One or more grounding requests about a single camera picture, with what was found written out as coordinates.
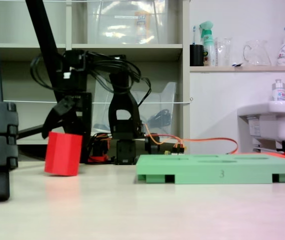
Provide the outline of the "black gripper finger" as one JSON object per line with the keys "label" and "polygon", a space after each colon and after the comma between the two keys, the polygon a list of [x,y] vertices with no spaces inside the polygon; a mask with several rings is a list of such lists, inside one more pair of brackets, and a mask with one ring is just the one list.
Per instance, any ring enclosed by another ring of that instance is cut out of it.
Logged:
{"label": "black gripper finger", "polygon": [[87,162],[89,158],[89,142],[91,140],[92,130],[92,94],[90,92],[82,93],[81,97],[80,129],[82,135],[82,147],[80,161]]}
{"label": "black gripper finger", "polygon": [[49,112],[42,126],[43,139],[49,136],[49,132],[58,127],[63,127],[68,134],[79,134],[80,125],[76,114],[79,99],[70,95],[61,99]]}

